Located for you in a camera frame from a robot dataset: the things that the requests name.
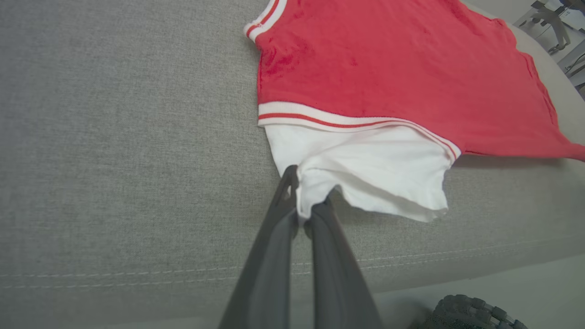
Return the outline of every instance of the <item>seam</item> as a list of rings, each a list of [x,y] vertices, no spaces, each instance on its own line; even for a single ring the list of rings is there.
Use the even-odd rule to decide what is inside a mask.
[[[568,238],[574,238],[577,236],[581,236],[582,234],[573,234],[567,235],[564,237],[553,238],[553,239],[540,239],[540,240],[531,240],[531,241],[522,241],[522,242],[514,242],[512,244],[504,244],[504,245],[494,245],[494,246],[487,246],[481,248],[471,248],[471,249],[461,249],[461,250],[454,250],[454,251],[441,251],[441,252],[431,252],[431,253],[415,253],[412,255],[399,255],[399,256],[389,256],[389,257],[378,257],[378,258],[363,258],[363,259],[356,259],[358,262],[368,262],[368,261],[382,261],[386,259],[398,259],[398,258],[408,258],[408,257],[418,257],[418,256],[433,256],[433,255],[448,255],[450,253],[458,253],[458,252],[468,252],[468,251],[480,251],[486,249],[493,249],[493,248],[500,248],[506,246],[516,246],[522,244],[530,244],[530,243],[537,243],[537,242],[547,242],[547,241],[555,241],[555,240],[564,240]],[[292,263],[293,266],[306,266],[312,265],[312,263]],[[164,274],[171,274],[171,273],[191,273],[191,272],[213,272],[219,270],[232,270],[232,269],[242,269],[242,266],[231,266],[225,268],[204,268],[204,269],[186,269],[186,270],[164,270],[164,271],[147,271],[147,272],[119,272],[119,273],[68,273],[68,274],[2,274],[0,277],[96,277],[96,276],[137,276],[137,275],[164,275]]]
[[[529,246],[526,249],[536,248],[539,246]],[[416,264],[424,264],[424,263],[432,263],[432,262],[443,262],[449,261],[452,259],[462,259],[462,258],[475,258],[479,256],[486,256],[486,255],[494,255],[498,253],[505,253],[505,252],[514,252],[518,251],[518,249],[507,249],[503,251],[494,251],[494,252],[486,252],[486,253],[478,253],[477,255],[467,255],[467,256],[458,256],[458,257],[447,257],[447,258],[440,258],[440,259],[430,259],[427,261],[418,261],[418,262],[408,262],[408,263],[398,263],[398,264],[387,264],[387,265],[380,265],[380,266],[364,266],[360,267],[361,270],[370,270],[370,269],[380,269],[380,268],[389,268],[393,266],[407,266],[407,265],[416,265]],[[308,275],[311,274],[312,271],[309,272],[293,272],[291,273],[293,276],[300,276],[300,275]],[[209,279],[194,279],[194,280],[175,280],[175,281],[157,281],[157,282],[132,282],[132,283],[107,283],[107,284],[96,284],[96,285],[59,285],[59,286],[4,286],[1,289],[62,289],[62,288],[96,288],[96,287],[126,287],[126,286],[155,286],[155,285],[173,285],[173,284],[184,284],[184,283],[198,283],[198,282],[211,282],[211,281],[223,281],[223,280],[236,280],[238,277],[236,276],[229,276],[229,277],[212,277]]]

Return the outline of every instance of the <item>red shirt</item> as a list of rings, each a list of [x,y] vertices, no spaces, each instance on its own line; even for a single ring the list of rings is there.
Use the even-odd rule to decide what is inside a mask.
[[[585,161],[532,57],[458,0],[272,0],[245,32],[261,50],[260,124],[410,122],[463,153]]]

